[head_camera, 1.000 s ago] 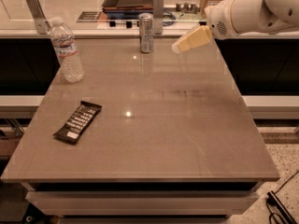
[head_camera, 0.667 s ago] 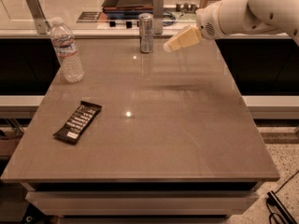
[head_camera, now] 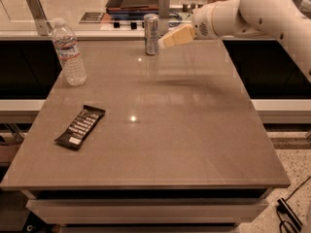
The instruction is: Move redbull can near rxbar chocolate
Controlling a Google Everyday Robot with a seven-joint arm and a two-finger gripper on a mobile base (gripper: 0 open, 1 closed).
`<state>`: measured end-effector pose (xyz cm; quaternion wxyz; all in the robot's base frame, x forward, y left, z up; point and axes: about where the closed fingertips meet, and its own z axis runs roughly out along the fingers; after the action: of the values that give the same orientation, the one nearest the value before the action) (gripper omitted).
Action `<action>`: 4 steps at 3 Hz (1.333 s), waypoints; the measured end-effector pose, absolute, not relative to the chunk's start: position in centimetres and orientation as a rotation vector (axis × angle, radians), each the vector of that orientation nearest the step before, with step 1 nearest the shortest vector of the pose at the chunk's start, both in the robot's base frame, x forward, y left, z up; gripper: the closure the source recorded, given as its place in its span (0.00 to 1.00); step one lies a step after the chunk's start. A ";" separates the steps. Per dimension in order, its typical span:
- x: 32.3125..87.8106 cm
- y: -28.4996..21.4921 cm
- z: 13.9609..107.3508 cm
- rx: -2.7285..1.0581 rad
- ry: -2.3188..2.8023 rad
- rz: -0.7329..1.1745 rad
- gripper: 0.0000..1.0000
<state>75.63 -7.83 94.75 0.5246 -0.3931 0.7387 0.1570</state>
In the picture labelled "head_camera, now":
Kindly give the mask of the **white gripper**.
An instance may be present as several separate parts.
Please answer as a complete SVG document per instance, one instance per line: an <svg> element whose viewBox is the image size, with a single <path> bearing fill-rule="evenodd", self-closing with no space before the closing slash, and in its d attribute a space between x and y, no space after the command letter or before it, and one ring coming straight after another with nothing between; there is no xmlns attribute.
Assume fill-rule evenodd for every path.
<svg viewBox="0 0 311 233"><path fill-rule="evenodd" d="M180 25L174 30L166 33L158 40L162 49L175 47L191 42L195 35L200 40L214 40L218 36L213 27L213 11L215 4L206 4L194 9L191 16L191 25Z"/></svg>

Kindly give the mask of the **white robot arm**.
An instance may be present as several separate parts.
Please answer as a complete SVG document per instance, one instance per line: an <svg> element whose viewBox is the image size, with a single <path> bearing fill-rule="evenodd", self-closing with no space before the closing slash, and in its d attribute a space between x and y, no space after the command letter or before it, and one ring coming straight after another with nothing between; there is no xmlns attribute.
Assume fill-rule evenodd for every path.
<svg viewBox="0 0 311 233"><path fill-rule="evenodd" d="M192 11L191 23L180 25L158 40L161 48L197 38L268 36L276 40L305 78L311 81L311 22L293 0L226 0Z"/></svg>

